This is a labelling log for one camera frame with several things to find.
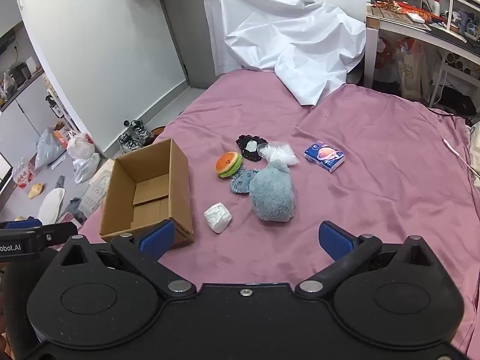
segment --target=blue fluffy plush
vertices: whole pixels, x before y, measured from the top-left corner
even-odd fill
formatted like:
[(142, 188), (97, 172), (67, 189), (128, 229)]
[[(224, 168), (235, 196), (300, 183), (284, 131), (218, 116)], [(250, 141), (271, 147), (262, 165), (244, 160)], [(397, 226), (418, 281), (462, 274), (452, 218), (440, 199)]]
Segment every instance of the blue fluffy plush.
[(270, 162), (251, 180), (250, 196), (261, 220), (288, 222), (295, 209), (289, 168), (278, 160)]

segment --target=pink bed sheet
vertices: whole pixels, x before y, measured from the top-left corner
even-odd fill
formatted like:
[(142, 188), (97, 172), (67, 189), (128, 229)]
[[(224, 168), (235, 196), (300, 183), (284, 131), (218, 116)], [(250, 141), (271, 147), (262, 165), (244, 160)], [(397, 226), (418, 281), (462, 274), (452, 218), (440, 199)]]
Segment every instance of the pink bed sheet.
[[(300, 163), (291, 174), (297, 207), (288, 223), (264, 223), (248, 196), (234, 195), (214, 172), (217, 158), (237, 150), (239, 135), (288, 142)], [(167, 252), (160, 262), (202, 283), (289, 282), (292, 286), (332, 263), (318, 244), (318, 226), (330, 220), (354, 235), (384, 242), (423, 236), (460, 289), (465, 314), (453, 344), (480, 359), (477, 305), (480, 272), (479, 193), (447, 139), (468, 159), (467, 129), (459, 118), (437, 116), (419, 103), (344, 85), (317, 107), (302, 107), (274, 73), (224, 75), (170, 123), (190, 164), (195, 243)], [(303, 151), (322, 140), (345, 152), (333, 174), (307, 162)], [(263, 168), (244, 161), (247, 168)], [(217, 235), (203, 212), (222, 202), (233, 219)], [(82, 232), (99, 242), (101, 210)]]

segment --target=tissue box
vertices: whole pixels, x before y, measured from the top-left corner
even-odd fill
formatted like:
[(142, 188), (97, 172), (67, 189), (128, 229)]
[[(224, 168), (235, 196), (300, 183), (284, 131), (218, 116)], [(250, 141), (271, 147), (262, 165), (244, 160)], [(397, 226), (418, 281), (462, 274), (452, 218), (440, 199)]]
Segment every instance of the tissue box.
[(310, 162), (320, 165), (332, 173), (344, 161), (345, 155), (327, 144), (318, 141), (305, 150), (305, 158)]

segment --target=white bottle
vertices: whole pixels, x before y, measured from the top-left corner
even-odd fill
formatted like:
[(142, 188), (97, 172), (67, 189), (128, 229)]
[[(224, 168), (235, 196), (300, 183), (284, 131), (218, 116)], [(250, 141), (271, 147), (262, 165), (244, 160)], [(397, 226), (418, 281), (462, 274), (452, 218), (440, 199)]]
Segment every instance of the white bottle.
[(434, 0), (432, 13), (436, 16), (440, 16), (440, 0)]

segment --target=sneaker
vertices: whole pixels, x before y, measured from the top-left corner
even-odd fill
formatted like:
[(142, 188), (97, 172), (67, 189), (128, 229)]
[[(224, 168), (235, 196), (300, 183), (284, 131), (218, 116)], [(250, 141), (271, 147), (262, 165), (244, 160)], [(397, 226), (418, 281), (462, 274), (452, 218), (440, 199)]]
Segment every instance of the sneaker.
[(120, 135), (118, 143), (124, 153), (132, 152), (143, 147), (143, 145), (135, 140), (128, 132), (124, 132)]
[(137, 135), (141, 143), (145, 143), (149, 138), (153, 138), (153, 133), (145, 128), (145, 125), (141, 120), (132, 120), (131, 123), (128, 120), (124, 121), (125, 127), (131, 127), (133, 132)]

